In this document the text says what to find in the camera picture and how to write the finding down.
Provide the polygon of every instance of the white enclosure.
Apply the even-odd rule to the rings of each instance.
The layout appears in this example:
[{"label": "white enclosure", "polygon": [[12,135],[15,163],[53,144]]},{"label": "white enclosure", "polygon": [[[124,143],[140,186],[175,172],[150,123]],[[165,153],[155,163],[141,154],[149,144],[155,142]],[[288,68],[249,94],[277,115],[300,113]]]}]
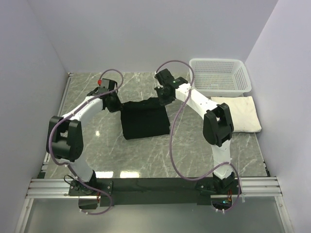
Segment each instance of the white enclosure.
[{"label": "white enclosure", "polygon": [[245,63],[264,159],[295,231],[309,232],[310,9],[306,0],[1,1],[1,232],[13,232],[40,170],[67,72],[154,71],[192,58]]}]

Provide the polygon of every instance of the black cloth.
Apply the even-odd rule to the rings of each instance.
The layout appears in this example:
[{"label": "black cloth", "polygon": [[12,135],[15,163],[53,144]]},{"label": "black cloth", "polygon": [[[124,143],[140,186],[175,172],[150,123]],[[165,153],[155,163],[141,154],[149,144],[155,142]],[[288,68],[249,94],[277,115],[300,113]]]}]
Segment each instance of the black cloth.
[{"label": "black cloth", "polygon": [[121,123],[126,140],[170,134],[170,121],[158,98],[124,103]]}]

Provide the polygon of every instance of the purple cable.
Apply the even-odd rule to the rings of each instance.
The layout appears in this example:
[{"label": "purple cable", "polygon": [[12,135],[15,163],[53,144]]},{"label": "purple cable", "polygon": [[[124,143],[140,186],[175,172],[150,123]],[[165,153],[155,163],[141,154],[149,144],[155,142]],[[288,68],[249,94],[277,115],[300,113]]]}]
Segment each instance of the purple cable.
[{"label": "purple cable", "polygon": [[[64,121],[70,119],[70,118],[73,117],[75,114],[77,114],[79,111],[81,111],[89,102],[91,102],[91,101],[93,101],[93,100],[95,100],[95,99],[97,99],[97,98],[99,98],[99,97],[102,97],[102,96],[108,95],[108,94],[110,94],[110,93],[113,93],[113,92],[117,91],[117,90],[123,85],[124,77],[123,77],[122,73],[121,73],[120,71],[116,70],[116,69],[108,69],[108,70],[104,71],[104,72],[102,73],[102,75],[100,76],[99,80],[100,80],[100,79],[102,78],[102,76],[103,76],[105,73],[107,73],[108,71],[115,71],[115,72],[118,72],[118,73],[121,75],[121,83],[120,83],[120,85],[119,85],[116,89],[114,89],[114,90],[112,90],[112,91],[108,91],[108,92],[102,93],[102,94],[100,94],[100,95],[94,96],[93,98],[90,98],[88,101],[85,101],[85,102],[84,102],[83,104],[81,104],[81,106],[80,106],[79,108],[77,108],[72,114],[70,114],[69,116],[67,116],[67,117],[65,117],[65,118],[63,118],[63,119],[61,119],[61,120],[53,127],[53,129],[51,130],[51,133],[50,133],[50,137],[49,137],[49,151],[50,151],[50,155],[51,155],[51,158],[52,158],[53,162],[56,163],[56,164],[59,165],[59,166],[61,166],[61,165],[68,165],[69,170],[72,172],[72,174],[73,174],[75,177],[77,177],[77,174],[74,172],[74,170],[72,169],[72,167],[70,166],[69,163],[66,163],[66,162],[64,162],[64,163],[59,163],[59,162],[55,159],[55,156],[54,156],[54,153],[53,153],[53,150],[52,150],[52,139],[53,139],[53,135],[55,134],[56,129],[57,129],[57,127],[58,127],[59,125],[61,125]],[[106,213],[106,212],[111,208],[111,206],[112,206],[112,204],[113,204],[113,200],[112,200],[111,196],[110,196],[108,193],[106,193],[106,192],[104,192],[104,191],[102,191],[102,190],[99,190],[99,189],[97,189],[97,188],[93,188],[93,187],[87,185],[87,184],[84,183],[79,177],[78,177],[78,181],[79,181],[84,187],[89,188],[89,189],[91,189],[91,190],[94,190],[94,191],[96,191],[96,192],[102,193],[103,195],[107,196],[107,197],[110,199],[110,205],[109,205],[109,207],[108,207],[107,209],[105,209],[104,211],[101,211],[101,212],[98,212],[98,213],[89,213],[89,212],[87,212],[87,211],[85,211],[85,210],[81,210],[83,213],[86,213],[86,214],[88,214],[88,215],[101,215],[101,214],[103,214],[103,213]]]},{"label": "purple cable", "polygon": [[[185,64],[186,66],[189,67],[189,69],[191,70],[191,73],[192,73],[192,80],[190,82],[190,86],[192,87],[192,84],[194,82],[194,71],[192,69],[192,67],[186,63],[186,62],[183,62],[183,61],[180,61],[180,60],[169,60],[165,63],[163,63],[162,65],[160,65],[160,67],[156,70],[156,73],[158,73],[158,71],[167,63],[170,63],[170,62],[179,62],[179,63],[182,63],[182,64]],[[237,199],[236,201],[232,204],[232,206],[225,210],[225,212],[231,210],[232,207],[234,207],[236,205],[236,203],[238,202],[238,199],[240,197],[240,191],[241,191],[241,184],[240,184],[240,177],[239,177],[239,174],[238,174],[238,171],[236,170],[236,168],[229,162],[224,162],[224,163],[221,163],[221,164],[218,164],[216,167],[214,167],[212,170],[210,170],[209,172],[207,172],[206,174],[200,176],[200,177],[197,177],[197,178],[188,178],[188,177],[185,177],[183,176],[180,171],[178,171],[177,167],[176,167],[176,164],[174,162],[174,159],[173,159],[173,152],[172,152],[172,142],[173,142],[173,132],[174,132],[174,128],[175,128],[175,124],[176,124],[176,121],[177,121],[177,118],[179,116],[179,114],[183,111],[183,109],[185,108],[188,100],[190,99],[190,96],[191,96],[191,91],[192,89],[189,90],[189,94],[187,96],[187,98],[185,99],[185,101],[182,103],[181,107],[179,108],[179,110],[177,111],[177,114],[175,115],[175,118],[173,120],[173,124],[172,124],[172,128],[171,128],[171,132],[170,132],[170,143],[169,143],[169,152],[170,152],[170,159],[171,159],[171,163],[172,163],[172,166],[175,170],[175,172],[181,177],[183,178],[184,180],[186,181],[198,181],[200,179],[203,179],[204,177],[208,176],[210,173],[212,173],[213,171],[215,171],[217,168],[219,168],[220,166],[223,166],[223,165],[230,165],[232,166],[233,170],[235,171],[235,173],[237,174],[237,179],[238,179],[238,184],[239,184],[239,190],[238,190],[238,195],[237,195]]]}]

